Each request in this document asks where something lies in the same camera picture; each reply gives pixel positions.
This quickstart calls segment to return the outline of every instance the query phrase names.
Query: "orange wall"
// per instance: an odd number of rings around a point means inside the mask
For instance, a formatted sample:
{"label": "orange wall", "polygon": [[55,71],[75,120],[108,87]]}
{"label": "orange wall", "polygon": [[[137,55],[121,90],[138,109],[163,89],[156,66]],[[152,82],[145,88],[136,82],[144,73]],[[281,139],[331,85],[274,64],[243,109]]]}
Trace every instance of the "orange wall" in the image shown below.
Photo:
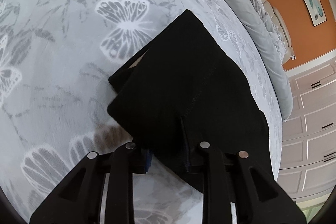
{"label": "orange wall", "polygon": [[302,65],[336,48],[336,22],[328,0],[320,0],[327,21],[313,26],[307,6],[303,0],[268,0],[280,11],[296,55],[284,68]]}

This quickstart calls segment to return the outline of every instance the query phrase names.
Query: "black cloth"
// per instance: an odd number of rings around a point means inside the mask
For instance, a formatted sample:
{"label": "black cloth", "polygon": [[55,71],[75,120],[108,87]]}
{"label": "black cloth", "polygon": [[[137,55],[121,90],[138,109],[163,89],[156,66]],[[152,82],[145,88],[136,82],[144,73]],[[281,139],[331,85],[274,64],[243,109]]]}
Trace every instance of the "black cloth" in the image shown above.
{"label": "black cloth", "polygon": [[181,116],[204,141],[227,153],[246,150],[273,175],[265,115],[241,69],[191,11],[177,17],[109,82],[118,92],[109,115],[200,192],[200,177],[185,175]]}

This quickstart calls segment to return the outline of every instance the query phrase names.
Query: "metal screw head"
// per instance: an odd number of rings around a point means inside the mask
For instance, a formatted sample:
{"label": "metal screw head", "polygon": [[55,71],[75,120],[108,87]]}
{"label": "metal screw head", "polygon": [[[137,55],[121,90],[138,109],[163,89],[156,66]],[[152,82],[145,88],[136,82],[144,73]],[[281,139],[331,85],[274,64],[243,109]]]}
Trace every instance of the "metal screw head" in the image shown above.
{"label": "metal screw head", "polygon": [[245,159],[249,157],[249,154],[246,151],[240,151],[238,153],[238,156],[241,157],[242,159]]}
{"label": "metal screw head", "polygon": [[126,143],[126,148],[127,149],[133,149],[133,148],[135,148],[135,143]]}
{"label": "metal screw head", "polygon": [[87,157],[88,157],[90,160],[96,158],[96,156],[97,156],[97,153],[96,153],[96,152],[90,152],[90,153],[88,153],[88,155],[87,155]]}
{"label": "metal screw head", "polygon": [[202,148],[209,148],[210,147],[210,143],[208,143],[208,142],[201,142],[199,144],[199,146],[202,147]]}

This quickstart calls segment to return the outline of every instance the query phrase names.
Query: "white trim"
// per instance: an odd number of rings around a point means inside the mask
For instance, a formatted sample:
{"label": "white trim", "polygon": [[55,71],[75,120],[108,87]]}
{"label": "white trim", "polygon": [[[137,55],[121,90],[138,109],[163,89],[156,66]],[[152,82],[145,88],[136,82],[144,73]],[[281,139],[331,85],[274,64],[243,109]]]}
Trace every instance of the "white trim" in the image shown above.
{"label": "white trim", "polygon": [[[329,3],[330,3],[330,6],[331,6],[331,9],[333,11],[333,14],[334,14],[334,17],[335,17],[335,21],[336,21],[336,0],[329,0]],[[288,77],[292,77],[294,75],[297,75],[299,73],[302,73],[306,70],[309,70],[309,69],[312,69],[314,68],[315,66],[318,66],[332,58],[336,57],[336,49],[335,50],[332,50],[314,60],[311,60],[303,65],[300,65],[298,67],[295,67],[293,69],[290,69],[290,70],[287,70],[286,71],[286,74]]]}
{"label": "white trim", "polygon": [[328,52],[318,58],[315,58],[314,60],[311,60],[307,63],[304,63],[298,67],[295,67],[293,69],[287,70],[286,74],[288,77],[292,77],[294,75],[298,75],[299,73],[302,73],[306,70],[312,69],[324,62],[327,62],[328,60],[336,57],[336,49],[332,50],[331,52]]}

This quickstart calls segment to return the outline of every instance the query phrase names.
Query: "drawer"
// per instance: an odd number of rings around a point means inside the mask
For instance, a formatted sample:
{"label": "drawer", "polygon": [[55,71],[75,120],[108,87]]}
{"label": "drawer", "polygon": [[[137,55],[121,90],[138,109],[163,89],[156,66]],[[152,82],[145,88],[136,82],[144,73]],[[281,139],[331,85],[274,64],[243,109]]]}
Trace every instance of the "drawer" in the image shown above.
{"label": "drawer", "polygon": [[282,142],[280,169],[327,162],[336,158],[336,126],[309,136]]}
{"label": "drawer", "polygon": [[292,199],[321,193],[336,184],[336,159],[280,169],[277,182]]}
{"label": "drawer", "polygon": [[327,79],[336,77],[336,59],[334,59],[328,60],[308,71],[292,76],[289,79],[292,91],[308,90],[321,82],[325,82]]}
{"label": "drawer", "polygon": [[297,97],[293,101],[292,114],[283,123],[283,141],[308,136],[336,125],[336,101],[303,109],[298,107]]}

